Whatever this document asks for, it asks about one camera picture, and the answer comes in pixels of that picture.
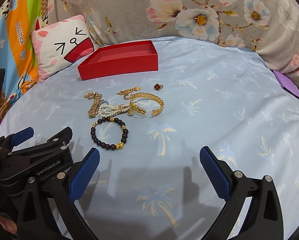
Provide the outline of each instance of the textured blue pad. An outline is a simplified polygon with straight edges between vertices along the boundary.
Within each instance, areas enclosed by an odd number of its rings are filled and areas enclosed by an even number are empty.
[[[230,198],[230,183],[224,173],[205,148],[201,149],[199,159],[218,197],[227,202]]]
[[[32,127],[28,127],[16,134],[12,135],[10,144],[11,146],[18,146],[21,143],[27,141],[28,139],[32,138],[34,135],[34,130]]]
[[[71,181],[69,198],[72,203],[82,197],[99,163],[100,152],[95,149]]]

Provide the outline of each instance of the pink and white pillow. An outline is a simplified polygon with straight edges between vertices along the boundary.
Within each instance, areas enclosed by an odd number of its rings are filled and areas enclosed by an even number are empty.
[[[31,33],[40,82],[94,52],[83,15],[48,25]]]

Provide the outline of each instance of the pillow's pink ear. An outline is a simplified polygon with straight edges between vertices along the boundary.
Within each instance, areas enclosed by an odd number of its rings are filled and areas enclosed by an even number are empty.
[[[48,34],[48,31],[39,31],[37,34],[38,34],[39,36],[45,38],[46,35]]]

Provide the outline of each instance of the red box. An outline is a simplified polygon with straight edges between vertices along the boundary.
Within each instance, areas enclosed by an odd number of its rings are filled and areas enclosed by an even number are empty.
[[[158,55],[152,41],[134,41],[98,48],[78,70],[82,80],[157,71]]]

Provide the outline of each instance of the jewelry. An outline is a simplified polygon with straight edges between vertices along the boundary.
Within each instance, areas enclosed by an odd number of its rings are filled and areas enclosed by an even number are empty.
[[[152,116],[158,115],[163,111],[164,108],[164,102],[161,98],[159,98],[156,95],[150,94],[150,93],[136,93],[130,96],[130,109],[128,110],[128,115],[133,115],[134,112],[138,112],[139,114],[146,114],[146,110],[140,108],[138,105],[136,105],[133,102],[133,99],[135,98],[149,98],[151,100],[154,100],[155,102],[159,103],[161,106],[158,109],[152,110]]]
[[[94,99],[94,103],[88,111],[88,117],[95,118],[98,115],[98,107],[101,103],[102,94],[99,94],[98,92],[88,92],[84,98]]]
[[[131,96],[128,96],[128,94],[134,92],[134,91],[140,91],[141,87],[133,87],[126,90],[121,90],[117,93],[117,95],[124,95],[124,99],[129,100]]]
[[[100,141],[96,137],[95,126],[97,126],[103,122],[115,122],[118,125],[120,125],[120,127],[123,130],[123,134],[122,134],[122,139],[119,143],[109,145],[109,144],[106,144],[106,143]],[[97,144],[97,146],[101,146],[102,148],[104,148],[106,150],[111,149],[111,150],[115,151],[115,150],[123,149],[125,143],[127,142],[127,137],[128,137],[128,130],[126,129],[125,123],[121,119],[118,119],[118,118],[114,118],[114,117],[110,117],[110,116],[102,117],[102,119],[98,119],[97,122],[93,123],[92,128],[91,128],[91,138],[93,139],[93,141]]]
[[[127,112],[130,109],[130,105],[119,105],[119,106],[112,106],[109,105],[107,102],[107,105],[100,105],[99,106],[99,113],[101,114],[101,117],[112,117],[116,116],[118,114],[122,114]]]
[[[157,90],[157,91],[159,91],[159,90],[163,89],[163,87],[164,87],[163,85],[156,84],[156,85],[154,86],[154,89]]]

